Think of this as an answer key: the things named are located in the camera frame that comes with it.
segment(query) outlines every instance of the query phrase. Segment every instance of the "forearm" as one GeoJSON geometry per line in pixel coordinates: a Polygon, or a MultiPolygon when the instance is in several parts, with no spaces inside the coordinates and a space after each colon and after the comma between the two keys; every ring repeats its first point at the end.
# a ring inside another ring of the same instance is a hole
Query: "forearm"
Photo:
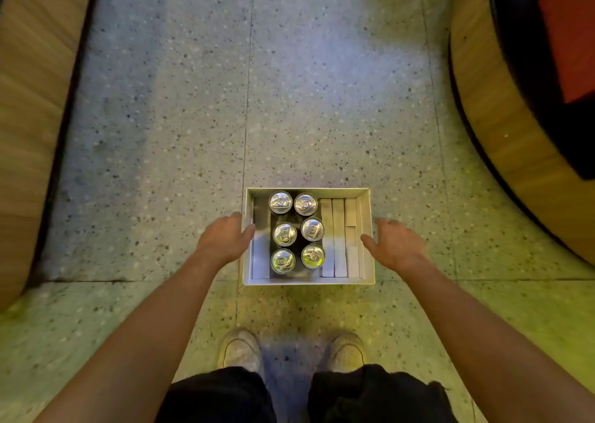
{"type": "Polygon", "coordinates": [[[153,421],[217,271],[194,254],[128,316],[38,421],[153,421]]]}
{"type": "Polygon", "coordinates": [[[587,422],[594,396],[429,261],[406,275],[465,386],[491,423],[587,422]]]}

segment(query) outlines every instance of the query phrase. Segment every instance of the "silver can top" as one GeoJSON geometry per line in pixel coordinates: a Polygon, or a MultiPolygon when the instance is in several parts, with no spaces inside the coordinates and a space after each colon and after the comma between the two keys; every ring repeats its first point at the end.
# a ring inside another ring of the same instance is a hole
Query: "silver can top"
{"type": "Polygon", "coordinates": [[[277,249],[271,255],[271,268],[278,274],[287,274],[296,266],[296,257],[289,249],[277,249]]]}
{"type": "Polygon", "coordinates": [[[279,246],[290,246],[298,237],[298,230],[291,223],[279,223],[272,230],[272,239],[279,246]]]}
{"type": "Polygon", "coordinates": [[[318,241],[324,236],[323,222],[313,216],[304,219],[300,230],[302,236],[308,241],[318,241]]]}
{"type": "Polygon", "coordinates": [[[318,209],[318,201],[312,194],[302,193],[296,197],[293,206],[301,216],[311,216],[318,209]]]}
{"type": "Polygon", "coordinates": [[[286,191],[275,191],[268,198],[268,206],[277,215],[284,215],[292,209],[293,199],[286,191]]]}
{"type": "Polygon", "coordinates": [[[308,245],[302,250],[302,263],[308,269],[318,269],[326,260],[326,253],[320,245],[308,245]]]}

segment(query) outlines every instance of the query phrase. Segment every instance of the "speckled floor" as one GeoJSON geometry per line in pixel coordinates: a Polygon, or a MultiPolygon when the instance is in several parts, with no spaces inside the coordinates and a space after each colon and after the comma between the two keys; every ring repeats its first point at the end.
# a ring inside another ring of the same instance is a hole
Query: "speckled floor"
{"type": "MultiPolygon", "coordinates": [[[[0,315],[0,419],[31,421],[247,186],[366,186],[437,264],[595,391],[595,271],[502,192],[455,110],[450,0],[98,0],[40,265],[0,315]]],[[[335,328],[484,421],[406,286],[244,287],[220,273],[177,378],[257,333],[299,420],[335,328]]]]}

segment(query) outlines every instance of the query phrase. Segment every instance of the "person's left hand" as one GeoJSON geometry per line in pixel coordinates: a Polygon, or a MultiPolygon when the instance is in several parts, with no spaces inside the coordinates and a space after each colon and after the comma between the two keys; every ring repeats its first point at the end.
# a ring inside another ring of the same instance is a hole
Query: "person's left hand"
{"type": "Polygon", "coordinates": [[[248,249],[254,237],[254,224],[248,225],[242,232],[242,215],[233,212],[231,216],[221,216],[209,225],[198,240],[196,254],[215,262],[218,269],[233,262],[248,249]]]}

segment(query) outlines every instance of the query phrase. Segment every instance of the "shoe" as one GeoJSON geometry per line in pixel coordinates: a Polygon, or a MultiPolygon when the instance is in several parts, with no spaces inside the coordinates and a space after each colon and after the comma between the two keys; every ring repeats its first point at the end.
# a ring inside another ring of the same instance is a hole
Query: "shoe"
{"type": "Polygon", "coordinates": [[[221,344],[217,367],[244,367],[264,380],[262,352],[254,335],[242,327],[229,332],[221,344]]]}
{"type": "Polygon", "coordinates": [[[335,338],[328,348],[326,370],[335,373],[350,373],[367,363],[364,343],[352,333],[335,338]]]}

